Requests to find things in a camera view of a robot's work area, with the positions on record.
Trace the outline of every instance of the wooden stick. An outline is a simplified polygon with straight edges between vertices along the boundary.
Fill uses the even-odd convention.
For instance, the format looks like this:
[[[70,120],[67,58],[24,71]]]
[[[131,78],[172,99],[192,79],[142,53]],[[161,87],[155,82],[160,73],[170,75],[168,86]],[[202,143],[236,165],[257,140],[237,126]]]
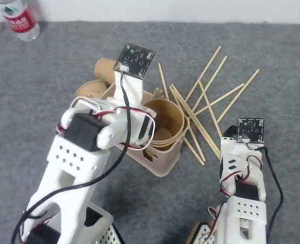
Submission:
[[[217,76],[217,74],[219,73],[220,69],[222,68],[223,64],[226,62],[228,56],[225,56],[223,58],[223,60],[221,61],[221,63],[219,64],[219,66],[217,67],[215,73],[213,74],[213,76],[211,77],[211,79],[209,80],[209,82],[206,84],[204,91],[206,92],[207,89],[210,87],[211,83],[213,82],[213,80],[215,79],[215,77]],[[195,111],[195,109],[197,108],[197,106],[199,105],[200,101],[203,98],[203,93],[200,95],[199,99],[196,101],[196,104],[194,105],[194,107],[192,108],[192,112]]]
[[[190,92],[188,93],[188,95],[185,98],[185,102],[188,101],[188,99],[190,98],[190,96],[192,95],[193,91],[195,90],[197,84],[200,82],[200,80],[203,78],[203,76],[205,75],[206,71],[208,70],[208,68],[210,67],[211,63],[213,62],[213,60],[215,59],[215,57],[217,56],[218,52],[220,51],[221,46],[219,46],[216,50],[216,52],[212,55],[211,59],[209,60],[209,62],[207,63],[207,65],[205,66],[204,70],[202,71],[202,73],[200,74],[199,78],[196,80],[195,84],[193,85],[192,89],[190,90]]]
[[[152,93],[152,95],[150,97],[150,100],[155,99],[158,96],[159,93],[160,93],[159,88],[156,87],[156,89],[154,90],[154,93]]]
[[[178,107],[179,107],[181,110],[183,110],[183,108],[182,108],[181,104],[179,103],[179,100],[177,99],[175,93],[172,92],[172,95],[173,95],[173,97],[174,97],[174,99],[175,99],[175,101],[176,101]],[[192,136],[192,138],[193,138],[193,141],[195,142],[195,145],[196,145],[196,147],[197,147],[197,150],[198,150],[198,152],[199,152],[200,155],[201,155],[201,158],[202,158],[203,161],[205,162],[205,156],[204,156],[204,154],[203,154],[203,152],[202,152],[202,149],[201,149],[201,147],[200,147],[200,144],[199,144],[199,142],[197,141],[196,136],[195,136],[195,134],[194,134],[194,132],[193,132],[193,130],[192,130],[191,127],[189,127],[189,131],[190,131],[190,133],[191,133],[191,136]]]
[[[194,142],[195,142],[196,148],[197,148],[197,150],[198,150],[199,153],[200,153],[201,158],[202,158],[203,161],[205,162],[205,156],[204,156],[204,154],[203,154],[203,152],[202,152],[202,149],[201,149],[201,147],[200,147],[200,144],[199,144],[199,142],[197,141],[197,139],[196,139],[196,137],[195,137],[195,134],[194,134],[194,132],[193,132],[191,126],[190,126],[190,128],[189,128],[189,131],[190,131],[191,136],[192,136],[192,138],[193,138],[193,140],[194,140]]]
[[[213,119],[213,122],[215,123],[215,126],[216,126],[216,128],[217,128],[218,135],[219,135],[219,137],[222,137],[222,133],[221,133],[220,127],[219,127],[219,125],[218,125],[218,122],[217,122],[217,119],[216,119],[216,117],[215,117],[215,114],[213,113],[213,110],[212,110],[212,107],[211,107],[211,105],[210,105],[209,99],[207,98],[207,95],[206,95],[205,92],[203,93],[203,95],[204,95],[204,99],[205,99],[205,101],[206,101],[206,104],[207,104],[208,107],[209,107],[209,111],[210,111],[211,117],[212,117],[212,119]]]
[[[175,99],[175,101],[176,101],[177,106],[183,111],[183,108],[182,108],[182,106],[181,106],[179,100],[177,99],[175,93],[173,93],[172,91],[171,91],[171,93],[172,93],[172,96],[174,97],[174,99]]]
[[[160,72],[160,76],[161,76],[162,85],[164,86],[164,91],[165,91],[166,99],[169,100],[169,95],[168,95],[168,91],[167,91],[165,76],[164,76],[164,73],[162,72],[162,68],[161,68],[161,64],[160,63],[158,63],[158,67],[159,67],[159,72]]]
[[[221,100],[225,99],[227,96],[233,94],[235,91],[238,89],[242,88],[244,86],[244,83],[240,84],[239,86],[235,87],[231,91],[227,92],[225,95],[219,97],[218,99],[214,100],[213,102],[210,103],[211,106],[215,105],[216,103],[220,102]],[[201,108],[199,111],[195,113],[196,116],[198,116],[200,113],[203,111],[206,111],[208,109],[208,106],[206,105],[204,108]]]
[[[225,114],[228,112],[228,110],[230,109],[230,107],[234,104],[234,102],[237,100],[237,98],[242,94],[242,92],[245,90],[245,88],[249,85],[249,83],[251,83],[251,81],[255,78],[255,76],[257,75],[257,73],[260,70],[257,69],[255,71],[255,73],[251,76],[251,78],[245,83],[245,85],[242,87],[242,89],[237,93],[237,95],[233,98],[233,100],[228,104],[228,106],[226,107],[226,109],[222,112],[222,114],[220,115],[220,117],[218,118],[217,122],[219,123],[220,120],[223,118],[223,116],[225,116]]]
[[[195,149],[192,147],[192,145],[190,144],[190,142],[184,138],[184,142],[186,143],[186,145],[189,147],[189,149],[191,150],[191,152],[194,154],[194,156],[197,158],[197,160],[200,162],[201,165],[204,165],[204,161],[200,158],[200,156],[196,153]]]
[[[189,117],[194,122],[194,124],[197,127],[197,129],[200,131],[200,133],[202,134],[202,136],[205,138],[205,140],[207,141],[207,143],[209,144],[209,146],[211,147],[211,149],[213,150],[213,152],[216,154],[216,156],[218,157],[218,159],[220,159],[220,151],[219,151],[218,147],[213,142],[213,140],[211,139],[210,135],[207,133],[207,131],[205,130],[205,128],[203,127],[203,125],[201,124],[201,122],[198,120],[198,118],[192,112],[192,110],[189,107],[189,105],[185,102],[185,100],[183,99],[183,97],[181,96],[181,94],[179,93],[179,91],[177,90],[177,88],[174,85],[172,85],[170,87],[170,90],[171,90],[172,93],[175,93],[175,95],[178,98],[179,102],[184,107],[184,109],[186,110],[187,114],[189,115]]]

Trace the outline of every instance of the circuit board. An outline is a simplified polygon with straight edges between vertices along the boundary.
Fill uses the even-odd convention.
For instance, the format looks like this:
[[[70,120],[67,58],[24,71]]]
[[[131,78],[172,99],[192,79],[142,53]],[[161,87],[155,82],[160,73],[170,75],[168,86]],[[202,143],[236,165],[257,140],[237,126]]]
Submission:
[[[143,79],[154,56],[155,52],[128,43],[124,46],[113,70]]]
[[[237,142],[263,143],[263,118],[239,118],[237,124]]]

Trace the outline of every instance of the red bottle label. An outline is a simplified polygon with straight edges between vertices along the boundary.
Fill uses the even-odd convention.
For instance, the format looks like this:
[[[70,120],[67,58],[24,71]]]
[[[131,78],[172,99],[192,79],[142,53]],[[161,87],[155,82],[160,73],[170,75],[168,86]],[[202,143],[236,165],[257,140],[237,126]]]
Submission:
[[[17,33],[30,31],[36,24],[36,20],[29,9],[26,9],[17,17],[4,17],[9,21],[11,29]]]

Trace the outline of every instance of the hole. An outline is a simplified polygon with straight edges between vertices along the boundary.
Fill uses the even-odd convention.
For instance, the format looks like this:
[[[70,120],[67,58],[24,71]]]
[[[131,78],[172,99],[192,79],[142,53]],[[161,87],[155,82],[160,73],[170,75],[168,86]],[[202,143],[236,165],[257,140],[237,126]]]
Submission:
[[[62,187],[69,187],[72,186],[74,183],[75,177],[71,174],[67,173],[66,171],[61,171],[61,174],[58,178],[58,183]]]
[[[243,237],[248,240],[249,239],[249,229],[242,228],[241,227],[241,233],[243,234]]]

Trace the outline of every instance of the bottle label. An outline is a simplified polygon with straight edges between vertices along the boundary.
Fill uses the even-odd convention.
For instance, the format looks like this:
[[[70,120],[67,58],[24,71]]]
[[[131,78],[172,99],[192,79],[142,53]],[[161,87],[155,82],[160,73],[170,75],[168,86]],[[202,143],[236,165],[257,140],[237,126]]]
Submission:
[[[0,4],[0,9],[14,32],[30,31],[36,24],[32,12],[21,0],[15,0],[9,4]]]

